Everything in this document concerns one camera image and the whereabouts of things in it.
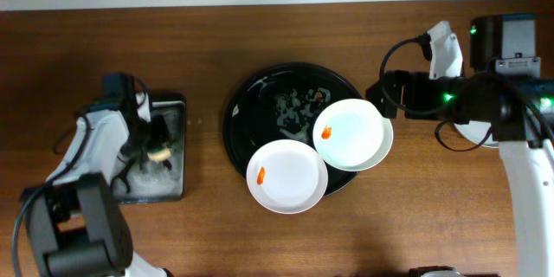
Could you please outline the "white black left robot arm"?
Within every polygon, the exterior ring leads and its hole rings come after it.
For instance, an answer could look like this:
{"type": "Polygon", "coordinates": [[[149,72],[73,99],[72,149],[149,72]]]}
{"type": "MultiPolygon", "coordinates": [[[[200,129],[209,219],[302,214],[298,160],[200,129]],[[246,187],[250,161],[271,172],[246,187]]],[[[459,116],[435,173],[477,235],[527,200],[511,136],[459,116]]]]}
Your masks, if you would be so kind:
{"type": "Polygon", "coordinates": [[[133,166],[172,170],[164,117],[151,115],[148,93],[115,96],[78,118],[64,159],[47,181],[22,194],[24,225],[41,276],[168,276],[133,248],[112,183],[133,166]]]}

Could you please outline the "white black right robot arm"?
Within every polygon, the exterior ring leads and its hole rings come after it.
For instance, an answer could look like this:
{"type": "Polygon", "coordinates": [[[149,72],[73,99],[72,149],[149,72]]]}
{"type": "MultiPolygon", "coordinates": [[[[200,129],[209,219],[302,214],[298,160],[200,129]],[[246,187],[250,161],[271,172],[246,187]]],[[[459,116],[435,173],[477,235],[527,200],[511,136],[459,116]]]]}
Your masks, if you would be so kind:
{"type": "Polygon", "coordinates": [[[381,74],[366,99],[387,119],[489,124],[512,196],[520,276],[553,274],[553,81],[479,73],[430,79],[397,70],[381,74]]]}

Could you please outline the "grey plate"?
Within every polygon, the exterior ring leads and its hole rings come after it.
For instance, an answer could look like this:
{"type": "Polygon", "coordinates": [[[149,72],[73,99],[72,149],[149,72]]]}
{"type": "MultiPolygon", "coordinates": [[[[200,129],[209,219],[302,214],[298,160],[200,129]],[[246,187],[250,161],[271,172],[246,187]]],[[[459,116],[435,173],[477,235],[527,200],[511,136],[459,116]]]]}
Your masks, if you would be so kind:
{"type": "MultiPolygon", "coordinates": [[[[465,139],[471,141],[472,143],[478,144],[486,136],[491,124],[486,122],[470,121],[465,125],[455,124],[454,127],[465,139]]],[[[482,146],[487,148],[498,148],[499,143],[493,139],[493,135],[490,135],[482,146]]]]}

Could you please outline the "green yellow sponge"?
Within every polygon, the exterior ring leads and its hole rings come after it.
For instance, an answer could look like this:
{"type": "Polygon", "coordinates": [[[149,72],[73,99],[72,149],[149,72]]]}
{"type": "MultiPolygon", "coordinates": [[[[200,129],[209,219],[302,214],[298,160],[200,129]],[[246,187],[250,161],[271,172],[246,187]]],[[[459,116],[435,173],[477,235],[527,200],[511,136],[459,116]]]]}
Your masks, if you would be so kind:
{"type": "Polygon", "coordinates": [[[156,150],[156,151],[148,151],[147,157],[149,160],[153,162],[157,162],[157,163],[164,162],[171,157],[171,150],[165,147],[163,149],[156,150]]]}

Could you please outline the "large white plate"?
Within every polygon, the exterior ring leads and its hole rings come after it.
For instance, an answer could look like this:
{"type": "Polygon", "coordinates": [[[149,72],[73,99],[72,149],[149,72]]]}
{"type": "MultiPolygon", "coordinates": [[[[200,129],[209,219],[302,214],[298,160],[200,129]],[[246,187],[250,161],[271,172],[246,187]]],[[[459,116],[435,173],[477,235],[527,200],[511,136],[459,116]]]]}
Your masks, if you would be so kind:
{"type": "Polygon", "coordinates": [[[316,118],[312,142],[324,161],[342,171],[364,171],[381,163],[393,145],[389,119],[367,100],[329,105],[316,118]]]}

